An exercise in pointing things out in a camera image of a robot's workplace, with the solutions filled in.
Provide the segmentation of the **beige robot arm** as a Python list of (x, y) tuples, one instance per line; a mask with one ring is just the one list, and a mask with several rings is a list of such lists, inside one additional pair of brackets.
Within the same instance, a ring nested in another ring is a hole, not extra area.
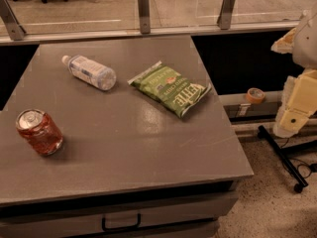
[(270, 49), (292, 54), (293, 62), (304, 68), (297, 77), (287, 78), (273, 125), (275, 136), (290, 138), (317, 111), (317, 4), (305, 10), (299, 24)]

